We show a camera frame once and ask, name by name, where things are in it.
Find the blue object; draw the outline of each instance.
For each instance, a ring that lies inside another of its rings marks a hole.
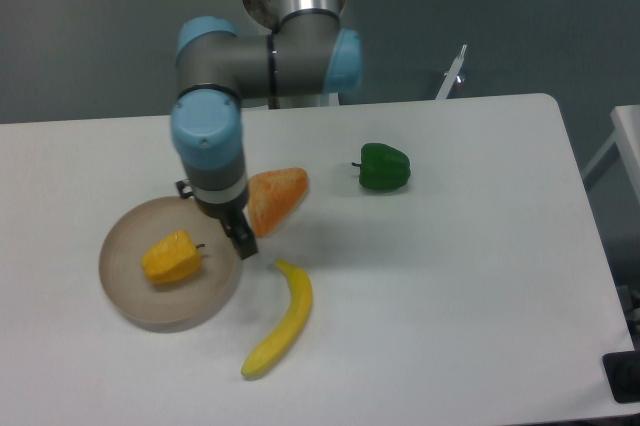
[[[200,16],[187,21],[178,35],[178,51],[176,60],[182,50],[194,39],[208,33],[229,33],[238,36],[238,30],[226,19],[218,19],[213,16]]]
[[[353,29],[342,29],[333,47],[331,62],[324,78],[323,93],[340,93],[360,86],[362,51],[360,36]]]
[[[171,139],[189,166],[205,171],[226,166],[242,153],[240,111],[220,91],[191,91],[171,111]]]

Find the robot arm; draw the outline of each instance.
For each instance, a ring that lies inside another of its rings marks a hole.
[[[243,98],[341,92],[361,79],[358,34],[340,29],[337,0],[278,0],[274,34],[238,37],[211,16],[182,28],[173,143],[200,209],[220,220],[244,259],[257,252],[242,213],[248,190]]]

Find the yellow banana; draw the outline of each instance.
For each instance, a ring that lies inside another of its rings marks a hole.
[[[262,376],[278,362],[302,331],[311,311],[313,290],[307,273],[283,259],[277,259],[276,266],[287,278],[291,303],[280,323],[245,360],[241,370],[245,378]]]

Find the plate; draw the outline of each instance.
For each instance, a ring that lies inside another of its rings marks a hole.
[[[154,285],[144,274],[142,256],[178,229],[187,230],[194,244],[205,245],[198,250],[202,267],[182,281]],[[169,325],[215,314],[233,292],[238,264],[220,223],[200,212],[195,201],[159,198],[132,209],[113,226],[100,252],[100,282],[129,319],[143,326]]]

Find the yellow bell pepper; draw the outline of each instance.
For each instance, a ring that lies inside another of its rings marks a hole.
[[[198,271],[201,263],[197,247],[184,230],[171,233],[152,246],[142,258],[147,279],[154,284],[180,281]]]

